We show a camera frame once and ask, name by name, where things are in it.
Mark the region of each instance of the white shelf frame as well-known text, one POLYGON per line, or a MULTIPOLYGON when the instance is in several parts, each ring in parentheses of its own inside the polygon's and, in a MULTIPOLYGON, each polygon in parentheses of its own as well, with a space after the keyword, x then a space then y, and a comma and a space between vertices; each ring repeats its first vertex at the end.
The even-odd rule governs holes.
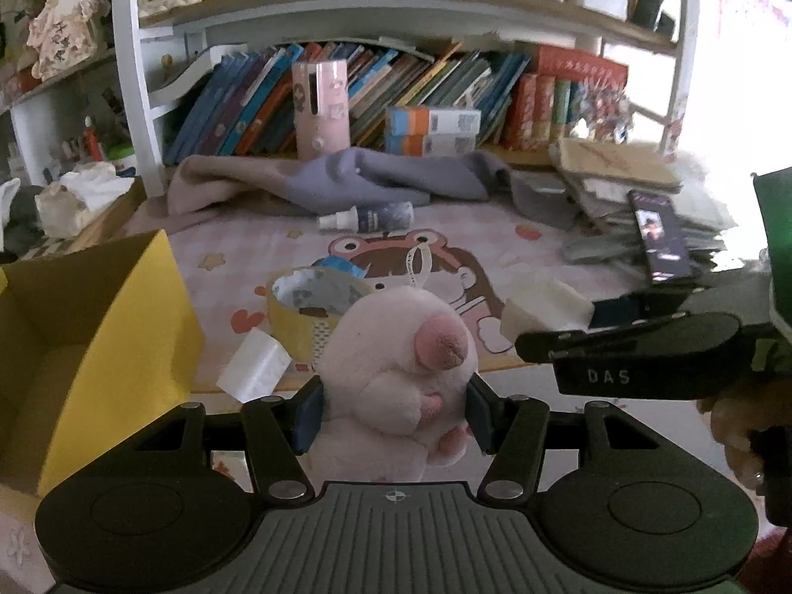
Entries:
POLYGON ((169 113, 176 106, 169 102, 155 109, 149 104, 149 93, 144 73, 144 55, 142 43, 183 37, 185 53, 193 56, 207 46, 207 29, 222 27, 229 23, 243 20, 275 19, 280 15, 295 13, 311 13, 313 11, 335 9, 355 10, 369 7, 383 9, 413 8, 427 11, 453 12, 455 15, 480 15, 498 18, 507 24, 521 23, 529 26, 526 17, 530 18, 532 28, 539 31, 557 31, 568 35, 577 47, 600 52, 606 43, 624 44, 642 50, 662 53, 675 60, 674 78, 668 110, 665 115, 658 114, 642 106, 635 105, 634 111, 644 115, 663 126, 663 138, 660 148, 664 152, 676 150, 676 142, 684 119, 685 106, 691 85, 693 60, 698 29, 698 10, 700 0, 682 0, 680 24, 680 40, 674 43, 647 42, 638 35, 619 33, 618 29, 609 28, 608 24, 597 23, 594 17, 580 19, 564 19, 562 7, 555 4, 542 4, 531 11, 532 0, 290 0, 268 3, 256 3, 249 0, 249 7, 234 7, 233 10, 219 11, 213 15, 205 15, 199 19, 184 17, 183 21, 176 13, 160 22, 148 23, 141 29, 138 21, 137 0, 112 0, 113 23, 116 36, 116 54, 118 61, 121 91, 124 97, 129 129, 135 146, 140 175, 148 196, 161 196, 165 192, 165 169, 162 164, 161 146, 157 139, 154 121, 169 113))

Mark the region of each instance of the pink pen holder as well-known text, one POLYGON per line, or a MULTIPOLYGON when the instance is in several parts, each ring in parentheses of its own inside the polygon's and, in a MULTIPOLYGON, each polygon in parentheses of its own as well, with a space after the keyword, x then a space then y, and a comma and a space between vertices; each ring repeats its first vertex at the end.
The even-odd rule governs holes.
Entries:
POLYGON ((346 61, 292 65, 297 154, 313 160, 350 146, 346 61))

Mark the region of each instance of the ribbed gray panel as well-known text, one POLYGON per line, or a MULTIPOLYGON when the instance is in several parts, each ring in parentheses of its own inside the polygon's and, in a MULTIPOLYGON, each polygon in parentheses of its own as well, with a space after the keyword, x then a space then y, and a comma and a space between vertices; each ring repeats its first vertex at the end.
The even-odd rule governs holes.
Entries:
MULTIPOLYGON (((58 594, 77 594, 59 587, 58 594)), ((739 594, 723 584, 701 594, 739 594)), ((566 567, 524 515, 461 485, 331 485, 273 511, 228 565, 173 594, 624 594, 566 567)))

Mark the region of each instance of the barcode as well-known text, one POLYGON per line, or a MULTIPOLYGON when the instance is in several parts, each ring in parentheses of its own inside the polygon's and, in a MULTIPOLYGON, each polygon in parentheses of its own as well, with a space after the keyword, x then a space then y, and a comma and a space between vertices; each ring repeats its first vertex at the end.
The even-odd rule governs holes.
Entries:
POLYGON ((459 114, 457 126, 464 134, 472 134, 478 120, 478 114, 459 114))
POLYGON ((457 154, 467 154, 476 149, 476 139, 474 136, 463 136, 454 139, 454 152, 457 154))

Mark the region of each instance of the cartoon girl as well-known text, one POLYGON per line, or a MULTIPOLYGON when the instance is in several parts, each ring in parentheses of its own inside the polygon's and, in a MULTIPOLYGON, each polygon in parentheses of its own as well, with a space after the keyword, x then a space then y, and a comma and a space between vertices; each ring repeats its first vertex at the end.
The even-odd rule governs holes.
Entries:
MULTIPOLYGON (((413 230, 404 235, 385 234, 363 239, 341 237, 330 244, 330 255, 339 256, 366 271, 365 281, 375 290, 409 285, 407 252, 426 243, 432 252, 432 273, 425 289, 447 301, 474 334, 479 354, 506 352, 512 344, 500 334, 503 302, 475 256, 459 247, 448 247, 448 239, 435 230, 413 230)), ((421 272, 421 258, 413 266, 421 272)))

